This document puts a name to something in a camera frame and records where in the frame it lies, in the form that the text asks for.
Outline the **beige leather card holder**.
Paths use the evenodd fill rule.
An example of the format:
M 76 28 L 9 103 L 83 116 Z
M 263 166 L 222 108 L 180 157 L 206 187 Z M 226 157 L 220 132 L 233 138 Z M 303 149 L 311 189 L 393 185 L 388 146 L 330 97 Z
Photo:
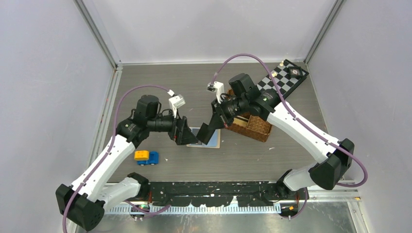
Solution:
M 203 133 L 209 132 L 207 127 L 205 127 L 205 130 L 201 130 L 200 127 L 190 127 L 190 129 L 195 135 L 197 135 L 199 131 Z M 221 129 L 216 129 L 211 135 L 207 144 L 203 143 L 202 141 L 198 141 L 197 144 L 189 144 L 186 146 L 193 147 L 193 148 L 219 149 L 220 144 L 221 144 Z

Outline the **gold black-striped card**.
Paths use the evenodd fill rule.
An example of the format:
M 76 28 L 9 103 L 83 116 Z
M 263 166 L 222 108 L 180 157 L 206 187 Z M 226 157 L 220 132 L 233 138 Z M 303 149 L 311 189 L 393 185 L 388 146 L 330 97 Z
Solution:
M 244 128 L 246 128 L 248 126 L 248 122 L 249 122 L 249 119 L 245 118 L 245 117 L 242 117 L 242 116 L 236 116 L 233 119 L 233 124 L 234 125 L 238 125 L 238 126 L 244 127 Z

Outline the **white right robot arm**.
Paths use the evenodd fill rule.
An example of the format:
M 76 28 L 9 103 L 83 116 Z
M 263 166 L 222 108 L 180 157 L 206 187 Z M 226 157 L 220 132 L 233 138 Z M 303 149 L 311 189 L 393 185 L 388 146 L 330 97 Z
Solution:
M 235 117 L 244 113 L 281 129 L 305 148 L 315 163 L 300 169 L 290 169 L 279 178 L 274 194 L 280 199 L 290 199 L 302 188 L 317 185 L 324 190 L 332 190 L 344 173 L 350 168 L 354 143 L 349 139 L 340 141 L 323 132 L 304 119 L 287 103 L 282 103 L 274 89 L 260 91 L 250 76 L 241 73 L 230 79 L 234 94 L 224 93 L 221 82 L 210 82 L 207 90 L 216 94 L 211 103 L 212 117 L 203 123 L 196 135 L 203 144 L 208 144 L 217 129 L 228 128 Z

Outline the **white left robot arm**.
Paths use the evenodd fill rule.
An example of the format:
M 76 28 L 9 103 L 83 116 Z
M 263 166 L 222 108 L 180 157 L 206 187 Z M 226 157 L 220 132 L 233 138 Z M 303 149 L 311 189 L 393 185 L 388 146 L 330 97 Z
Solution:
M 135 172 L 112 187 L 105 188 L 105 185 L 151 132 L 165 132 L 177 145 L 197 142 L 188 127 L 187 117 L 178 114 L 179 107 L 184 104 L 182 95 L 170 97 L 168 114 L 164 115 L 158 97 L 143 95 L 130 116 L 118 123 L 107 147 L 90 167 L 70 185 L 61 184 L 57 188 L 57 203 L 64 218 L 91 231 L 114 206 L 130 198 L 145 200 L 150 193 L 149 181 Z

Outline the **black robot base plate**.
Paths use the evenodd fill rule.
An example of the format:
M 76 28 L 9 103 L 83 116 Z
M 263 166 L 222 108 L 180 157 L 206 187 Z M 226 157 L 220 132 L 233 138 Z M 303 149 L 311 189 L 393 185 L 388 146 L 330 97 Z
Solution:
M 226 207 L 233 201 L 239 207 L 270 206 L 277 201 L 296 204 L 305 199 L 304 189 L 295 193 L 282 194 L 275 182 L 150 182 L 144 196 L 129 198 L 154 206 L 172 207 Z

